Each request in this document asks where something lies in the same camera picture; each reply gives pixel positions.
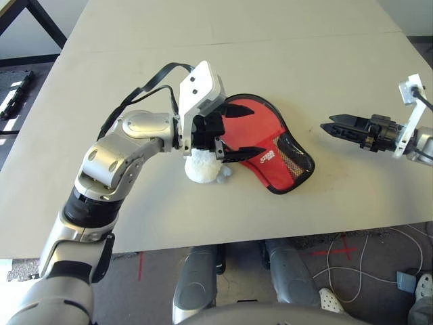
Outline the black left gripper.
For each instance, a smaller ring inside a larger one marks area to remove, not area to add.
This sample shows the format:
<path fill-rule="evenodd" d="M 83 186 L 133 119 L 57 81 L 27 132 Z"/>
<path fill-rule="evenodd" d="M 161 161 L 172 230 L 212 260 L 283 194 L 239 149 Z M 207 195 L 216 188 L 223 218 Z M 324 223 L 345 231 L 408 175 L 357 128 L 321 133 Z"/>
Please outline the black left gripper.
<path fill-rule="evenodd" d="M 223 104 L 220 113 L 210 113 L 207 116 L 196 115 L 193 118 L 191 132 L 191 147 L 194 149 L 215 149 L 217 160 L 244 161 L 263 153 L 266 149 L 256 146 L 231 149 L 220 138 L 225 133 L 223 118 L 239 118 L 254 114 L 250 108 L 237 104 Z"/>

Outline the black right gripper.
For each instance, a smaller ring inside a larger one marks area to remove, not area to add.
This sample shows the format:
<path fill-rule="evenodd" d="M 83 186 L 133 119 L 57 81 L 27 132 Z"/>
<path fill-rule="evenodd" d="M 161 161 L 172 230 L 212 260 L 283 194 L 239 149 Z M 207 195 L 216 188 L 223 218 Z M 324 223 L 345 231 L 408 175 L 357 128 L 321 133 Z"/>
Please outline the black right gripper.
<path fill-rule="evenodd" d="M 392 121 L 389 116 L 373 114 L 370 119 L 349 114 L 330 116 L 334 123 L 323 123 L 320 127 L 332 137 L 360 144 L 360 148 L 371 151 L 391 151 L 396 149 L 396 140 L 403 126 Z M 362 130 L 349 126 L 365 126 Z"/>

